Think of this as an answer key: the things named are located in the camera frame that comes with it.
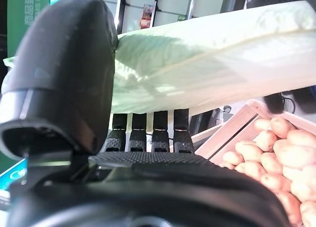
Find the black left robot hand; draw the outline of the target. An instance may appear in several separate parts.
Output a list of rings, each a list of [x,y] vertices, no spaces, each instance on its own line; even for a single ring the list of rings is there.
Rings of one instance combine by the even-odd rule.
[[[171,152],[101,152],[108,134],[114,19],[102,0],[59,0],[24,36],[0,101],[0,149],[28,160],[8,227],[288,227],[256,180],[193,153],[187,111]]]

